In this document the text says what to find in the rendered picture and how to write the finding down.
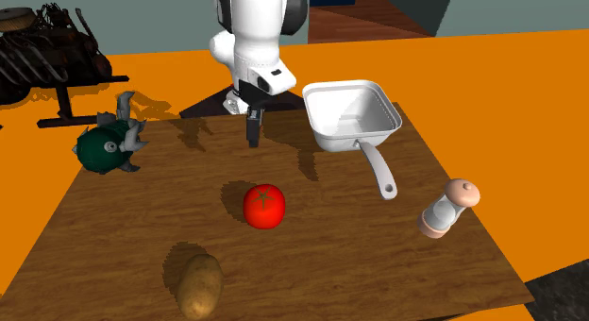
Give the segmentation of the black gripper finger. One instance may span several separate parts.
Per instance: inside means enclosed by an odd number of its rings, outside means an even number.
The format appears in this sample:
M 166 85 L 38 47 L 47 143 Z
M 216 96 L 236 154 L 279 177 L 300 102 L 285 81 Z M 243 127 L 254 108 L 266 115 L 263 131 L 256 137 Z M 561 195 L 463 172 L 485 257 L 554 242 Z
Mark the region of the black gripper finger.
M 250 147 L 258 147 L 261 131 L 263 108 L 249 107 L 246 115 L 246 139 Z

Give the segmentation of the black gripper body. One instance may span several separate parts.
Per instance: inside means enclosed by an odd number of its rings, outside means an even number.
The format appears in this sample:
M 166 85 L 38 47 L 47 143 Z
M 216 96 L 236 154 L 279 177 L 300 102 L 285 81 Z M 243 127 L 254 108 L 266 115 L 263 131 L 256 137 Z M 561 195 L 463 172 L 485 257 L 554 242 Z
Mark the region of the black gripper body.
M 238 93 L 252 110 L 264 108 L 267 103 L 273 100 L 271 94 L 243 80 L 238 83 Z

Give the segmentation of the dark robot stand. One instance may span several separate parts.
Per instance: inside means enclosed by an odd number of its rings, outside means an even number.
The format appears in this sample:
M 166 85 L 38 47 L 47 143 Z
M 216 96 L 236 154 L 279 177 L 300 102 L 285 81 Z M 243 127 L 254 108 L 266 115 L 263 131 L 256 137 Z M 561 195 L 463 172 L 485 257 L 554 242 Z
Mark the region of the dark robot stand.
M 232 90 L 232 87 L 226 87 L 222 91 L 215 93 L 202 101 L 182 110 L 179 115 L 181 118 L 198 118 L 207 116 L 221 116 L 230 115 L 230 112 L 224 107 L 223 103 L 226 100 L 227 94 Z M 304 110 L 304 99 L 299 95 L 291 92 L 282 93 L 278 100 L 268 103 L 265 106 L 266 111 L 281 111 L 281 110 Z

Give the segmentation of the red tomato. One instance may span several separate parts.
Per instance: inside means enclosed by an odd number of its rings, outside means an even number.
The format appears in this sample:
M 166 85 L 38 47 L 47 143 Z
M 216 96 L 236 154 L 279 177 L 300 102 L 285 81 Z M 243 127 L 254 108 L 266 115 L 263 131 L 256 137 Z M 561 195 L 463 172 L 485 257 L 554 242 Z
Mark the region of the red tomato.
M 271 229 L 277 227 L 284 218 L 285 210 L 284 194 L 275 185 L 256 185 L 250 188 L 244 196 L 244 219 L 253 228 Z

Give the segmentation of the white square pan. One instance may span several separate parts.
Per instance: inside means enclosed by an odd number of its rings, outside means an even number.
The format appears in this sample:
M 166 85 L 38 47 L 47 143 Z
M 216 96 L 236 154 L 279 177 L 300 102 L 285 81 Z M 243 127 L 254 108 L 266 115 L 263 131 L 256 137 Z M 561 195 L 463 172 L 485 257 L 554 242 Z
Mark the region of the white square pan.
M 315 82 L 302 96 L 317 144 L 328 152 L 360 150 L 385 200 L 398 194 L 378 146 L 402 127 L 402 118 L 379 84 L 370 80 Z

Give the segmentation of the green grey fish toy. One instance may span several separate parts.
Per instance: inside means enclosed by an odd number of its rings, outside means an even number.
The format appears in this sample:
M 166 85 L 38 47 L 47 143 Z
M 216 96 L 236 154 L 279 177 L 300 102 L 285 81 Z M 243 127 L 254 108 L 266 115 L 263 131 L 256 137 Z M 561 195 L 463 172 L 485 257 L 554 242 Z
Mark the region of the green grey fish toy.
M 105 175 L 114 169 L 128 173 L 140 169 L 130 162 L 130 157 L 147 145 L 140 138 L 146 122 L 130 117 L 133 95 L 130 91 L 121 93 L 117 111 L 98 112 L 96 127 L 87 127 L 76 139 L 72 151 L 86 170 Z

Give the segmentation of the brown potato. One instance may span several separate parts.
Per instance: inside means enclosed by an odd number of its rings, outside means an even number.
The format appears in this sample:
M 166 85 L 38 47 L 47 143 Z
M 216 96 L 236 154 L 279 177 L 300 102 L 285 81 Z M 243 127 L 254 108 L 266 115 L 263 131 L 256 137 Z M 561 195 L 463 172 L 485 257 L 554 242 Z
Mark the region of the brown potato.
M 178 280 L 176 301 L 180 312 L 189 320 L 203 321 L 217 307 L 223 288 L 224 273 L 212 255 L 191 257 Z

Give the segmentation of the brown wooden table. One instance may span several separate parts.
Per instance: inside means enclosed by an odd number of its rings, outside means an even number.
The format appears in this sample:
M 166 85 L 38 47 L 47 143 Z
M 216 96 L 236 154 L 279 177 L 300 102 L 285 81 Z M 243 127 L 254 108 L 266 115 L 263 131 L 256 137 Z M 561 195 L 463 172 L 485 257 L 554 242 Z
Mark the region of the brown wooden table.
M 187 321 L 178 276 L 202 253 L 225 276 L 208 321 L 432 321 L 531 301 L 473 212 L 441 239 L 420 232 L 447 176 L 413 126 L 380 147 L 392 200 L 362 153 L 318 148 L 303 110 L 267 114 L 257 148 L 243 126 L 152 121 L 137 172 L 79 172 L 0 298 L 0 321 Z M 285 197 L 275 228 L 244 219 L 261 184 Z

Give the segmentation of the pink glass pepper grinder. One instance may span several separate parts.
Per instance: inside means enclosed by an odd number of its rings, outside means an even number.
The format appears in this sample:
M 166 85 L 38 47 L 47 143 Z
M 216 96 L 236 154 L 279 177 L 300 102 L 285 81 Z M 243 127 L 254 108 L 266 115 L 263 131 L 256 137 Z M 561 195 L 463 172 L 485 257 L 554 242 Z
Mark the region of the pink glass pepper grinder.
M 443 237 L 460 218 L 462 212 L 480 202 L 480 190 L 471 181 L 454 178 L 444 192 L 417 218 L 419 230 L 432 239 Z

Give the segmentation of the rusty dark engine on stand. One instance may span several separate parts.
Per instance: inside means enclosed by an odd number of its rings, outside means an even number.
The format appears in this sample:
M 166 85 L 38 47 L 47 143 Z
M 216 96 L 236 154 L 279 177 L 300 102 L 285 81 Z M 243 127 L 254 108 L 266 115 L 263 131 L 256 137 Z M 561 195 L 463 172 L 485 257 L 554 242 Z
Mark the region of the rusty dark engine on stand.
M 79 8 L 76 16 L 82 30 L 69 11 L 55 3 L 36 10 L 0 9 L 0 106 L 25 100 L 33 88 L 53 89 L 59 102 L 58 116 L 39 120 L 38 127 L 96 122 L 94 115 L 73 115 L 68 89 L 127 82 L 129 77 L 112 73 Z

